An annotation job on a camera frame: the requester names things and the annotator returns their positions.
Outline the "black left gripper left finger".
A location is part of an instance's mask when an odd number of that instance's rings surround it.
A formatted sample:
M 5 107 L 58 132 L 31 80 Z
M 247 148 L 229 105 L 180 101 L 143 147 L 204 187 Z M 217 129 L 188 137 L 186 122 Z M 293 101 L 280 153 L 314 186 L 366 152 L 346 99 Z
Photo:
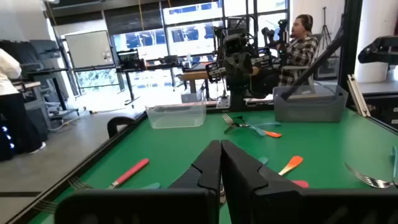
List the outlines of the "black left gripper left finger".
M 221 143 L 207 145 L 172 184 L 173 223 L 218 223 L 220 212 Z

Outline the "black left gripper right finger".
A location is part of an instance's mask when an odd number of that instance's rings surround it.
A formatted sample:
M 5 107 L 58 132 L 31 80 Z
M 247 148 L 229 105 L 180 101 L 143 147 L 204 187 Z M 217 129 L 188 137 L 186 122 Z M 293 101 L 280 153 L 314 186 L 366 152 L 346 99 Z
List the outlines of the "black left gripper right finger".
M 222 179 L 232 223 L 294 223 L 303 218 L 297 184 L 231 141 L 221 144 Z

